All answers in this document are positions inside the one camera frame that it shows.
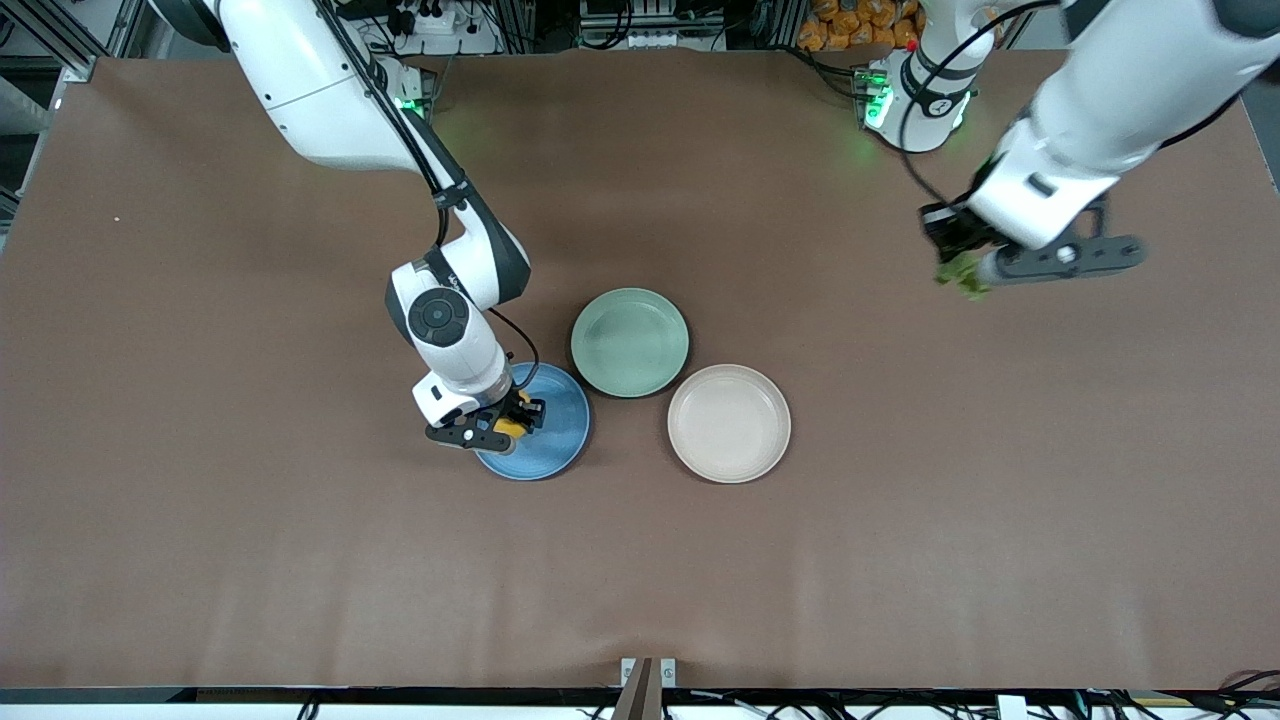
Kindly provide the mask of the white power strip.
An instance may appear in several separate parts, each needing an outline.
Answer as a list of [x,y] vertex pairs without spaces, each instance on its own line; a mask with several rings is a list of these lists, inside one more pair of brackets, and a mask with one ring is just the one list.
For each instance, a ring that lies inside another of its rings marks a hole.
[[483,0],[388,0],[387,28],[404,55],[492,55],[506,47]]

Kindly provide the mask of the beige round plate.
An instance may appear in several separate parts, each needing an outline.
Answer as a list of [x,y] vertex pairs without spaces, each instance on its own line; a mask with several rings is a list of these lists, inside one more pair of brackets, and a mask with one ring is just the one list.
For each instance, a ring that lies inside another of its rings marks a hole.
[[717,484],[745,484],[782,461],[792,418],[771,378],[749,366],[718,364],[695,372],[675,391],[667,432],[690,471]]

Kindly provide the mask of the pile of orange fruits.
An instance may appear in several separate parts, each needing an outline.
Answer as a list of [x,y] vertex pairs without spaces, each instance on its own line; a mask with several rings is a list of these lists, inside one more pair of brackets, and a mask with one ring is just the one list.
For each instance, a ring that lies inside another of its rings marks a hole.
[[918,0],[808,0],[795,44],[810,53],[869,44],[913,50],[925,19]]

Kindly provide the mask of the green lettuce leaf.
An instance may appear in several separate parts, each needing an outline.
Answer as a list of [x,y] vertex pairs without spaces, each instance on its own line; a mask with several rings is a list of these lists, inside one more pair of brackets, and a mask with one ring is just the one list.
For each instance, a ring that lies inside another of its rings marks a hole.
[[979,278],[980,256],[972,251],[961,251],[942,261],[934,269],[934,282],[938,286],[954,286],[961,296],[970,301],[980,301],[991,286]]

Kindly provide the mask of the mint green round plate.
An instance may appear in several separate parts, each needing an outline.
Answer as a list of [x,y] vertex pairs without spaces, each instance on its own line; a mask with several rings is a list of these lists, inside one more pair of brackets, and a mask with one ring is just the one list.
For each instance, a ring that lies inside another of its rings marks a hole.
[[689,324],[675,304],[628,287],[604,292],[582,309],[570,336],[570,356],[594,389],[641,398],[675,380],[690,343]]

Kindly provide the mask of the metal mount bracket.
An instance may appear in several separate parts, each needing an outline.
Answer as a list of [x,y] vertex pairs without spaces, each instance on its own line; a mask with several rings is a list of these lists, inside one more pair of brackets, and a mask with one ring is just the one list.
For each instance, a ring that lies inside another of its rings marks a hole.
[[611,720],[669,720],[664,692],[677,687],[676,659],[621,659],[620,680]]

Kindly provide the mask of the blue round plate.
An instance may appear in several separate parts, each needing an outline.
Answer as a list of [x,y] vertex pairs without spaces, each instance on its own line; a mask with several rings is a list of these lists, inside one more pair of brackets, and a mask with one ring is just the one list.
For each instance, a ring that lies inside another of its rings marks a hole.
[[545,480],[582,452],[590,436],[591,409],[581,384],[567,370],[543,363],[525,388],[545,402],[541,427],[520,439],[509,454],[477,451],[480,464],[508,480]]

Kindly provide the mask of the aluminium frame rail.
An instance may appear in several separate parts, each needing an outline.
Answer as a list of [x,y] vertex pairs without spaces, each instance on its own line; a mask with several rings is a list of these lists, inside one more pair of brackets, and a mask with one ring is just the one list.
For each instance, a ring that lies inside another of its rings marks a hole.
[[58,59],[67,82],[87,83],[95,61],[109,51],[65,8],[55,0],[0,0],[0,12],[52,58]]

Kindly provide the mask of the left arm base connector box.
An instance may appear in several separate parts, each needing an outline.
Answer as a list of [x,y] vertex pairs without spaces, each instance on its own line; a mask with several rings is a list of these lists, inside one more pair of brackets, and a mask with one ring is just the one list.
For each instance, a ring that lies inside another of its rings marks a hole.
[[852,70],[851,87],[855,108],[861,113],[861,126],[881,129],[893,102],[893,88],[887,70],[877,67]]

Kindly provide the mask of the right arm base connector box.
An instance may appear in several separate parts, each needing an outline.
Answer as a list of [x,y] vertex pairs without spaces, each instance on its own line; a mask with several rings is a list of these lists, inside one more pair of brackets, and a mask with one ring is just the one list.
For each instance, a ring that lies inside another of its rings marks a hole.
[[430,122],[436,102],[438,73],[434,70],[401,65],[390,82],[390,94],[397,108],[412,111]]

